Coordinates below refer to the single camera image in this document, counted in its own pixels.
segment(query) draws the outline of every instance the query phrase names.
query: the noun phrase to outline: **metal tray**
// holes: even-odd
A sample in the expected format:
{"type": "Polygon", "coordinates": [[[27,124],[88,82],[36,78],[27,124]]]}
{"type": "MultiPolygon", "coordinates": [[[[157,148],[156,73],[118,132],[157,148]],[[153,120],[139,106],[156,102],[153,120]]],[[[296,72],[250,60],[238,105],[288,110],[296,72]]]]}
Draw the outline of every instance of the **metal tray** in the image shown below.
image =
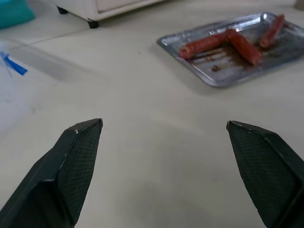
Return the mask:
{"type": "Polygon", "coordinates": [[[207,84],[227,87],[272,71],[304,56],[304,29],[290,22],[285,23],[271,48],[265,50],[259,47],[260,37],[270,27],[275,17],[272,13],[262,12],[216,22],[164,36],[158,39],[157,43],[207,84]],[[240,32],[260,49],[263,60],[259,65],[249,65],[230,44],[200,53],[189,61],[178,57],[181,46],[231,28],[240,32]]]}

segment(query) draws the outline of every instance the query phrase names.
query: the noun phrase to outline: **cabinet leg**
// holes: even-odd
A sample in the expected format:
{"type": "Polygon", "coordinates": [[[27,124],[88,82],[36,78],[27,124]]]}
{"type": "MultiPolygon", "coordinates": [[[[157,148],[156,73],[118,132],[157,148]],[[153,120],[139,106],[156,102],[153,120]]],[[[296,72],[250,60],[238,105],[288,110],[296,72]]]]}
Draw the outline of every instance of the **cabinet leg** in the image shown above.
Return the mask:
{"type": "Polygon", "coordinates": [[[57,9],[58,9],[58,11],[59,11],[60,14],[67,14],[68,13],[67,10],[65,10],[65,9],[63,9],[63,8],[61,8],[59,6],[57,6],[57,9]]]}
{"type": "Polygon", "coordinates": [[[89,24],[90,29],[95,29],[95,28],[98,28],[98,27],[99,27],[98,21],[89,20],[87,23],[89,24]]]}

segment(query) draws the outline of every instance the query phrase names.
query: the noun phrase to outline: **tray rim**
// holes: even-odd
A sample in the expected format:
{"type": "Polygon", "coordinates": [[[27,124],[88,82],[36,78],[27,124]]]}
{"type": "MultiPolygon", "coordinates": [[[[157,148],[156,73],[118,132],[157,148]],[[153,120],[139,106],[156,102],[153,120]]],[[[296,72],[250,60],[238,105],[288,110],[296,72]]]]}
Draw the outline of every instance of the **tray rim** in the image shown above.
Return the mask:
{"type": "MultiPolygon", "coordinates": [[[[172,57],[174,57],[175,60],[177,60],[178,62],[183,64],[186,68],[188,68],[192,73],[194,73],[196,76],[198,76],[200,79],[202,79],[208,85],[210,85],[212,87],[229,87],[229,86],[232,86],[232,85],[239,84],[239,83],[242,83],[244,81],[250,80],[252,78],[256,78],[256,77],[258,77],[260,75],[263,75],[263,74],[266,74],[268,72],[275,71],[276,69],[280,69],[280,68],[284,67],[285,65],[293,63],[296,60],[300,60],[304,56],[300,57],[300,58],[292,57],[292,58],[290,58],[290,60],[288,62],[286,62],[284,64],[281,64],[280,66],[277,66],[275,69],[267,69],[267,70],[264,70],[264,71],[254,72],[250,75],[250,77],[244,77],[244,78],[236,80],[234,82],[213,81],[213,80],[209,79],[209,76],[207,74],[205,74],[204,72],[201,72],[198,69],[196,69],[195,67],[193,67],[188,61],[179,57],[174,51],[170,51],[170,47],[167,47],[166,45],[164,45],[162,40],[166,39],[168,37],[178,36],[178,35],[184,34],[186,32],[191,32],[191,31],[196,30],[196,29],[206,29],[206,28],[211,27],[211,26],[214,29],[215,26],[220,26],[221,24],[224,24],[224,23],[227,23],[227,22],[233,22],[233,21],[237,22],[239,20],[247,19],[247,18],[249,19],[249,18],[252,18],[254,16],[257,16],[257,17],[262,16],[263,14],[267,14],[267,15],[271,15],[273,17],[276,17],[276,14],[273,14],[273,13],[267,12],[267,11],[262,11],[262,12],[256,13],[256,14],[241,16],[241,17],[230,19],[230,20],[216,21],[214,23],[209,23],[209,24],[205,24],[205,25],[202,25],[202,26],[197,26],[197,27],[194,27],[194,28],[191,28],[191,29],[187,29],[187,30],[184,30],[184,31],[168,34],[168,35],[165,35],[165,36],[162,36],[162,37],[158,38],[156,40],[156,43],[160,47],[162,47],[167,53],[169,53],[172,57]]],[[[286,22],[286,24],[291,25],[291,26],[301,30],[302,32],[304,32],[304,28],[302,28],[302,27],[300,27],[300,26],[298,26],[298,25],[296,25],[292,22],[289,22],[289,21],[285,21],[285,22],[286,22]]]]}

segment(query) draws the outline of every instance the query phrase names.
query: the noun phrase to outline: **floor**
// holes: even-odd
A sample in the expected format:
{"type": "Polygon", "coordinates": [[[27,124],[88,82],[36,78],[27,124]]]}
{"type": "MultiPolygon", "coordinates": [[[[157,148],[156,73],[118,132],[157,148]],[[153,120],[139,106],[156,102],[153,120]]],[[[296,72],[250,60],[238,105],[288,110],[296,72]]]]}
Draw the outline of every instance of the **floor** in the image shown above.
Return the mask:
{"type": "Polygon", "coordinates": [[[226,122],[275,131],[304,158],[304,66],[215,89],[155,41],[261,11],[304,27],[303,13],[288,0],[223,2],[170,0],[90,30],[84,20],[30,0],[37,18],[0,31],[29,70],[13,76],[25,105],[1,118],[0,207],[67,127],[100,117],[95,172],[77,228],[263,228],[226,122]]]}

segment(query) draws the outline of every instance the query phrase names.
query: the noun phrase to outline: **cooked sausage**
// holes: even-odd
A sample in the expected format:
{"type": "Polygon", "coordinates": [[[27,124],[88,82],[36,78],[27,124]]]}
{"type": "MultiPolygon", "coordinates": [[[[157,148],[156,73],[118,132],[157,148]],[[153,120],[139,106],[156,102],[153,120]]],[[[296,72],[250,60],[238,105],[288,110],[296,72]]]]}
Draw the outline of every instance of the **cooked sausage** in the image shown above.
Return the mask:
{"type": "Polygon", "coordinates": [[[261,52],[255,46],[250,44],[245,37],[238,34],[236,31],[228,31],[226,34],[228,41],[247,62],[252,65],[256,65],[261,61],[261,52]]]}
{"type": "Polygon", "coordinates": [[[179,49],[179,56],[183,59],[190,59],[198,53],[217,48],[226,41],[226,34],[216,34],[194,42],[188,43],[179,49]]]}
{"type": "Polygon", "coordinates": [[[261,47],[268,48],[274,43],[277,34],[280,32],[280,30],[284,25],[284,22],[285,22],[285,17],[283,14],[276,17],[270,29],[262,36],[260,40],[261,47]]]}

